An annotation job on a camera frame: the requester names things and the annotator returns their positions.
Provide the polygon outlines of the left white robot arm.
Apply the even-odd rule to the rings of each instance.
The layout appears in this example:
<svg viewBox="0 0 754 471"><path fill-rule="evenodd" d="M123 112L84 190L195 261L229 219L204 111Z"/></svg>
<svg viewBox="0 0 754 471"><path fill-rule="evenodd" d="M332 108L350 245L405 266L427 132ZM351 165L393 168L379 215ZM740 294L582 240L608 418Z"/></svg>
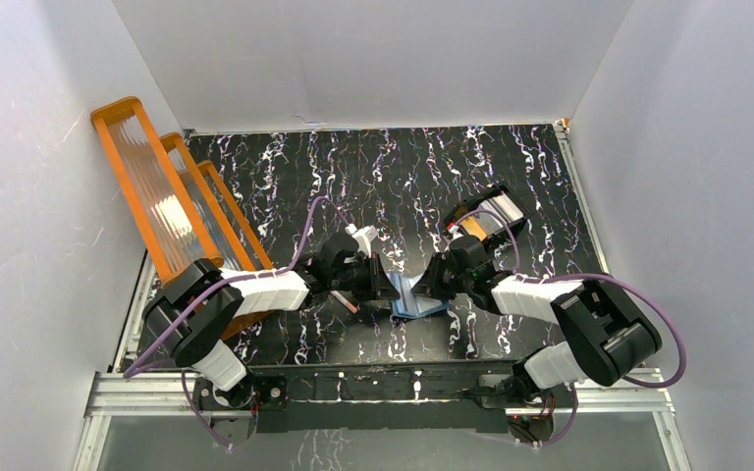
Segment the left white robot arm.
<svg viewBox="0 0 754 471"><path fill-rule="evenodd" d="M338 232L288 270L228 275L198 259L157 291L143 319L154 346L165 349L175 366L197 372L227 406L242 408L252 400L254 383L222 339L228 327L237 319L254 323L269 311L298 311L332 291L347 291L357 302L400 298L380 256Z"/></svg>

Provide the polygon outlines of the white credit card stack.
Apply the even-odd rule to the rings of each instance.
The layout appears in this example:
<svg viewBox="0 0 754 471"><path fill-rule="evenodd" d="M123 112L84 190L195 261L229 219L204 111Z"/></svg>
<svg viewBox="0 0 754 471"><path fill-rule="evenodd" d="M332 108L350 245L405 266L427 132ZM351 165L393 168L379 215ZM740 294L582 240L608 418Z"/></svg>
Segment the white credit card stack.
<svg viewBox="0 0 754 471"><path fill-rule="evenodd" d="M487 209L498 213L509 224L522 221L524 212L506 193L500 193L485 200Z"/></svg>

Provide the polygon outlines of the blue leather card holder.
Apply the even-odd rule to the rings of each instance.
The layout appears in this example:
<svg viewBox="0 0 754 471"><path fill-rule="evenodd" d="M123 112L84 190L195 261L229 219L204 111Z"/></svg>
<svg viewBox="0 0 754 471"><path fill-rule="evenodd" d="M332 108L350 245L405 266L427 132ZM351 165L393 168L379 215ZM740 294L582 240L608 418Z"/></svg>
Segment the blue leather card holder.
<svg viewBox="0 0 754 471"><path fill-rule="evenodd" d="M391 302L392 316L404 321L425 318L445 313L449 308L448 301L442 301L414 294L413 286L422 278L421 275L405 276L398 272L389 273L389 279L400 297Z"/></svg>

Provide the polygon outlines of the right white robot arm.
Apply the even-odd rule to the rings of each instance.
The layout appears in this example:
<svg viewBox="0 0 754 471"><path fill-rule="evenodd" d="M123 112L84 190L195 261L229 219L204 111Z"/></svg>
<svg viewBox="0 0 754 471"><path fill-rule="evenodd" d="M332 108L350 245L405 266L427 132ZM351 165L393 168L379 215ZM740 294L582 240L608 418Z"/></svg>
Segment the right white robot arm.
<svg viewBox="0 0 754 471"><path fill-rule="evenodd" d="M558 326L563 341L512 368L514 395L527 406L540 405L561 384L591 380L609 387L662 346L658 330L612 278L584 274L553 282L509 274L472 235L434 254L411 291L442 301L464 294L488 313Z"/></svg>

